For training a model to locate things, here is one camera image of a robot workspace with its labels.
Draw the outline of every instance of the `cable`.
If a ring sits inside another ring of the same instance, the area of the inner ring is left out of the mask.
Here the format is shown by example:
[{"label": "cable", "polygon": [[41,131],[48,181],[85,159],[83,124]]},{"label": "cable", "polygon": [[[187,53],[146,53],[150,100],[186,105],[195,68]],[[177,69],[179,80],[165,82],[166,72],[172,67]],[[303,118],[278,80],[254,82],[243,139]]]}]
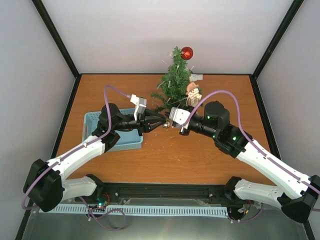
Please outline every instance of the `cable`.
[{"label": "cable", "polygon": [[[116,92],[118,92],[119,94],[127,97],[127,98],[130,98],[131,96],[130,95],[127,95],[125,93],[123,93],[122,91],[116,89],[115,87],[111,86],[111,85],[105,85],[104,87],[104,90],[103,90],[103,94],[104,94],[104,101],[105,101],[105,107],[106,107],[106,112],[107,112],[107,115],[108,115],[108,129],[107,131],[102,134],[100,137],[88,142],[86,145],[91,145],[97,141],[99,141],[100,139],[104,138],[105,136],[107,136],[110,131],[111,131],[111,114],[110,114],[110,108],[109,108],[109,102],[108,102],[108,97],[107,97],[107,88],[111,88],[113,90],[115,90]],[[35,187],[35,185],[40,181],[40,179],[43,178],[44,175],[46,175],[51,169],[53,169],[56,165],[58,165],[59,163],[61,163],[63,160],[65,160],[66,158],[68,158],[70,155],[74,154],[75,152],[83,149],[86,145],[81,145],[77,148],[75,148],[74,150],[68,152],[66,155],[64,155],[63,157],[60,158],[60,162],[56,161],[54,164],[52,164],[51,166],[49,166],[46,170],[43,171],[43,173],[41,173],[35,180],[34,182],[29,186],[29,188],[27,189],[27,191],[25,192],[24,196],[23,196],[23,199],[22,199],[22,202],[21,202],[21,207],[22,209],[24,210],[31,210],[31,209],[34,209],[36,208],[37,206],[31,206],[31,207],[26,207],[26,200],[28,198],[28,195],[30,194],[30,192],[32,191],[32,189]]]},{"label": "cable", "polygon": [[[107,230],[109,230],[109,231],[118,231],[118,230],[122,229],[122,228],[126,225],[127,217],[126,217],[124,211],[122,211],[120,208],[112,209],[112,210],[110,210],[110,211],[107,211],[105,214],[103,214],[103,215],[101,215],[101,216],[99,216],[99,217],[96,217],[96,216],[94,215],[94,213],[92,212],[92,209],[91,209],[91,208],[89,207],[89,205],[87,204],[87,202],[83,199],[83,197],[82,197],[82,196],[79,196],[79,198],[82,200],[82,202],[84,203],[84,205],[85,205],[86,208],[88,209],[91,217],[96,221],[97,224],[99,224],[99,225],[100,225],[101,227],[103,227],[104,229],[107,229]],[[109,228],[109,227],[107,227],[107,226],[102,225],[102,223],[99,222],[99,219],[102,219],[102,218],[106,217],[109,213],[116,212],[116,211],[120,212],[120,213],[123,215],[123,223],[122,223],[122,225],[121,225],[120,227],[117,227],[117,228]]]},{"label": "cable", "polygon": [[[185,123],[183,124],[183,126],[185,127],[189,122],[191,117],[195,114],[195,112],[197,111],[197,109],[200,107],[201,104],[204,103],[205,100],[207,100],[209,97],[215,95],[215,94],[228,94],[230,95],[235,103],[236,106],[236,112],[237,112],[237,120],[238,120],[238,125],[239,125],[239,129],[241,131],[241,133],[243,134],[243,136],[248,140],[248,142],[255,148],[257,149],[257,151],[259,153],[261,153],[264,157],[267,156],[267,154],[262,151],[257,145],[255,145],[255,143],[248,137],[248,135],[245,133],[244,129],[242,128],[241,125],[241,121],[240,121],[240,108],[239,108],[239,103],[238,100],[236,99],[235,95],[233,95],[231,92],[227,91],[227,90],[217,90],[217,91],[213,91],[211,93],[209,93],[207,96],[205,96],[196,106],[195,108],[191,111],[189,117],[187,118],[187,120],[185,121]],[[286,169],[285,167],[281,166],[279,163],[277,163],[275,160],[273,160],[271,157],[266,158],[268,159],[270,162],[272,162],[273,164],[275,164],[278,168],[280,168],[281,170],[285,171],[287,174],[289,174],[290,176],[292,176],[293,178],[295,178],[296,180],[300,181],[300,177],[296,176],[295,174],[293,174],[292,172],[290,172],[288,169]],[[311,184],[302,181],[302,183],[304,185],[306,185],[307,187],[311,188],[313,191],[315,191],[318,195],[320,195],[320,191],[318,189],[316,189],[314,186],[312,186]]]},{"label": "cable", "polygon": [[[261,215],[261,213],[263,212],[264,208],[265,208],[265,205],[264,205],[264,204],[261,204],[260,210],[259,210],[258,213],[257,213],[255,216],[253,216],[252,218],[247,219],[247,220],[240,220],[240,221],[235,220],[235,221],[236,221],[237,223],[248,223],[248,222],[251,222],[252,220],[256,219],[257,217],[259,217],[259,216]],[[228,215],[227,215],[226,217],[231,221],[231,223],[234,222],[234,220],[231,219]]]}]

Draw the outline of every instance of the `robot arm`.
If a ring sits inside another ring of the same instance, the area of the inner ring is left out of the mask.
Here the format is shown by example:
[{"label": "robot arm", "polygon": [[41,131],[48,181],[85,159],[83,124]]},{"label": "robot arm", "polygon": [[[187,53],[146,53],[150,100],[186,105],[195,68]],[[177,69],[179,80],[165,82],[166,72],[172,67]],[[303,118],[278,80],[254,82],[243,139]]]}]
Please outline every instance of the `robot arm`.
[{"label": "robot arm", "polygon": [[175,107],[171,109],[169,118],[175,127],[180,128],[180,135],[187,136],[193,131],[210,137],[220,151],[249,164],[276,184],[269,186],[232,177],[225,185],[225,195],[229,200],[239,198],[266,203],[280,208],[284,214],[299,223],[308,220],[319,195],[303,182],[320,190],[319,176],[309,177],[298,172],[265,150],[247,133],[253,144],[266,155],[261,154],[238,127],[230,124],[229,111],[218,101],[207,103],[204,106],[204,116],[194,114],[189,123],[183,126],[190,114],[188,110]]},{"label": "robot arm", "polygon": [[130,131],[137,129],[138,134],[148,133],[162,125],[165,116],[146,109],[146,100],[132,95],[136,105],[134,114],[123,115],[118,107],[109,103],[111,115],[111,131],[108,135],[98,139],[107,131],[109,122],[106,106],[101,110],[96,130],[85,141],[70,151],[48,160],[36,160],[30,168],[23,192],[26,193],[38,176],[50,166],[54,165],[48,173],[32,188],[28,197],[43,210],[48,212],[61,201],[79,196],[99,198],[103,194],[103,183],[92,174],[82,178],[67,178],[82,165],[91,159],[110,150],[120,139],[116,131]]}]

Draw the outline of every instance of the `black frame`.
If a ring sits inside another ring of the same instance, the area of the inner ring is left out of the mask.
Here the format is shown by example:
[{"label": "black frame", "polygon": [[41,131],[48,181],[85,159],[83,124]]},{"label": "black frame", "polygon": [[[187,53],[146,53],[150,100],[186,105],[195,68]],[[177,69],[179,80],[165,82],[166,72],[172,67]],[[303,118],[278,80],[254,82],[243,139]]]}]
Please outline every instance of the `black frame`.
[{"label": "black frame", "polygon": [[[68,120],[68,117],[69,117],[69,114],[70,114],[70,110],[72,108],[72,105],[73,105],[73,102],[74,102],[74,99],[75,99],[75,96],[76,96],[76,93],[77,93],[77,89],[78,89],[82,74],[79,73],[79,71],[77,70],[77,68],[76,68],[71,56],[68,53],[68,50],[67,50],[66,46],[64,45],[64,43],[63,43],[63,41],[62,41],[62,39],[61,39],[61,37],[60,37],[55,25],[52,22],[52,20],[51,20],[51,18],[49,16],[44,4],[42,3],[42,1],[41,0],[32,0],[32,2],[34,4],[35,8],[37,9],[38,13],[40,14],[40,16],[41,16],[44,24],[46,25],[48,31],[50,32],[53,40],[55,41],[57,47],[59,48],[64,60],[66,61],[67,65],[69,66],[73,76],[75,77],[75,82],[74,82],[74,86],[73,86],[73,89],[72,89],[72,92],[71,92],[71,96],[69,98],[69,101],[68,101],[68,104],[67,104],[64,116],[63,116],[63,120],[62,120],[60,129],[59,129],[59,132],[58,132],[58,136],[56,138],[56,141],[55,141],[55,144],[54,144],[54,148],[53,148],[53,151],[52,151],[51,158],[54,158],[56,156],[56,154],[57,154],[57,151],[58,151],[58,148],[59,148],[59,145],[60,145],[63,133],[64,133],[64,129],[65,129],[66,124],[67,124],[67,120]],[[275,140],[273,131],[271,129],[271,125],[270,125],[269,118],[268,118],[268,115],[267,115],[267,112],[266,112],[266,109],[265,109],[265,106],[264,106],[264,102],[263,102],[263,99],[262,99],[262,96],[261,96],[261,93],[260,93],[260,90],[259,90],[257,79],[258,79],[260,73],[262,72],[263,68],[267,64],[267,62],[268,62],[269,58],[271,57],[273,51],[277,47],[279,41],[281,40],[282,36],[286,32],[288,26],[290,25],[291,21],[293,20],[294,16],[298,12],[298,10],[299,10],[299,8],[300,8],[300,6],[302,5],[303,2],[304,2],[304,0],[293,0],[290,8],[288,9],[286,15],[284,16],[281,24],[278,27],[276,33],[274,34],[270,44],[268,45],[268,47],[265,50],[261,60],[259,61],[256,69],[254,70],[254,72],[252,74],[228,74],[228,73],[226,73],[226,74],[217,74],[217,75],[247,75],[247,76],[249,76],[250,82],[251,82],[251,86],[252,86],[252,90],[253,90],[253,93],[254,93],[254,96],[255,96],[257,107],[259,109],[260,117],[261,117],[262,124],[263,124],[263,127],[264,127],[264,131],[265,131],[265,134],[266,134],[266,138],[267,138],[267,141],[268,141],[268,144],[269,144],[269,147],[270,147],[270,151],[271,151],[271,153],[273,155],[275,155],[279,159],[280,159],[279,150],[278,150],[278,147],[277,147],[277,144],[276,144],[276,140]],[[143,186],[145,186],[145,184],[128,183],[128,184],[126,184],[126,186],[128,186],[128,187],[126,187],[123,183],[119,183],[119,184],[118,183],[113,183],[112,184],[112,188],[115,188],[117,190],[118,187],[119,187],[118,185],[122,186],[123,188],[125,188],[126,192],[131,191],[130,192],[131,194],[138,194],[138,195],[143,195],[143,196],[145,194],[145,193],[143,193],[143,191],[142,192],[141,191],[137,192],[137,188],[143,187]],[[179,191],[182,191],[181,192],[182,196],[184,196],[184,197],[190,196],[191,198],[194,198],[194,195],[191,194],[193,192],[190,191],[190,187],[191,187],[190,185],[184,185],[184,184],[167,185],[167,184],[164,184],[162,186],[163,186],[163,188],[162,187],[160,188],[159,186],[154,185],[155,191],[158,191],[158,193],[159,193],[159,194],[156,194],[156,195],[160,195],[161,196],[161,195],[164,194],[164,192],[168,192],[167,188],[174,187],[174,188],[179,189]],[[195,187],[195,188],[198,188],[198,189],[202,189],[203,188],[203,189],[207,189],[207,191],[208,191],[208,189],[213,189],[213,190],[220,189],[222,186],[221,185],[213,185],[213,186],[207,186],[207,185],[198,185],[197,186],[197,185],[193,185],[192,187]],[[205,197],[205,195],[203,195],[201,197],[201,199],[203,199],[205,201],[207,201],[207,200],[209,201],[209,199],[207,199]],[[29,216],[30,216],[30,210],[27,210],[25,212],[24,216],[23,216],[20,228],[19,228],[18,233],[16,235],[16,238],[15,238],[16,240],[22,239],[24,231],[25,231],[25,228],[26,228],[26,225],[27,225],[27,222],[28,222]],[[314,240],[315,237],[313,235],[313,232],[312,232],[311,226],[309,224],[309,221],[304,224],[304,228],[305,228],[306,235],[307,235],[308,239],[309,240]]]}]

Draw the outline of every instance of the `red ornament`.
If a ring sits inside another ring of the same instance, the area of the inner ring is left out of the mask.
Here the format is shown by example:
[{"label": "red ornament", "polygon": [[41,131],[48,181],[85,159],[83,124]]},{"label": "red ornament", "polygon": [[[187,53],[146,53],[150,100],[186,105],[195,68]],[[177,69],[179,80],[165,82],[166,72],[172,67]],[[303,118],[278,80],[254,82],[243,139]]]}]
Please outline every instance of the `red ornament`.
[{"label": "red ornament", "polygon": [[194,51],[192,50],[191,47],[185,46],[184,48],[181,49],[181,57],[184,60],[189,60],[192,58],[194,55]]}]

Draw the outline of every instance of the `black corner post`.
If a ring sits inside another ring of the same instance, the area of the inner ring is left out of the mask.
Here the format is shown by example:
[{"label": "black corner post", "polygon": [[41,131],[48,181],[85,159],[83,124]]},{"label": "black corner post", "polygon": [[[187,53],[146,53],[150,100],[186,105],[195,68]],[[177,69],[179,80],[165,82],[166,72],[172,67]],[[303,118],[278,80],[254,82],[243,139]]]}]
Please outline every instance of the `black corner post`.
[{"label": "black corner post", "polygon": [[64,42],[62,41],[54,23],[52,22],[43,2],[41,0],[32,0],[32,2],[34,4],[35,8],[37,9],[38,13],[40,14],[46,28],[49,30],[53,40],[55,41],[55,44],[59,48],[64,60],[66,61],[66,64],[69,66],[73,76],[75,78],[78,78],[79,72],[78,72],[73,60],[71,59],[71,56],[68,53],[68,50],[67,50]]},{"label": "black corner post", "polygon": [[277,31],[275,32],[271,42],[269,43],[269,46],[265,50],[260,62],[256,66],[256,69],[254,70],[254,73],[252,74],[253,80],[256,81],[259,77],[260,73],[262,72],[263,68],[267,64],[267,61],[269,60],[271,54],[275,50],[276,46],[280,42],[280,39],[284,35],[285,31],[287,30],[288,26],[290,25],[292,19],[294,19],[296,13],[298,12],[301,4],[304,2],[304,0],[293,0],[289,10],[286,12],[282,22],[280,23],[280,26],[278,27]]}]

